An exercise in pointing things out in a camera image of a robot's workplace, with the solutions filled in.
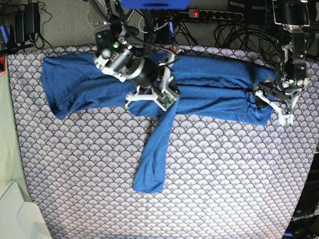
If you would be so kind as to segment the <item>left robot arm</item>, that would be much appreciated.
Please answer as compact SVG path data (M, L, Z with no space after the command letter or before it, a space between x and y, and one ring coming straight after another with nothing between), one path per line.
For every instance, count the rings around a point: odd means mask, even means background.
M254 84L253 88L256 106L272 107L282 126L293 123L293 110L309 83L307 39L303 31L310 25L307 3L306 0L272 1L273 22L282 28L278 38L281 57L275 64L275 76Z

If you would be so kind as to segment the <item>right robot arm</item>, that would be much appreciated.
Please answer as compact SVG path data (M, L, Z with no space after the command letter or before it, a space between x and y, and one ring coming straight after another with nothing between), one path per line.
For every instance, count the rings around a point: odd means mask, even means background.
M126 95L127 106L152 101L167 111L180 95L171 68L182 50L155 43L158 28L147 10L141 11L147 29L145 38L140 39L141 31L129 25L134 9L123 8L119 0L89 0L87 4L97 47L93 56L97 69L120 82L136 85L135 91Z

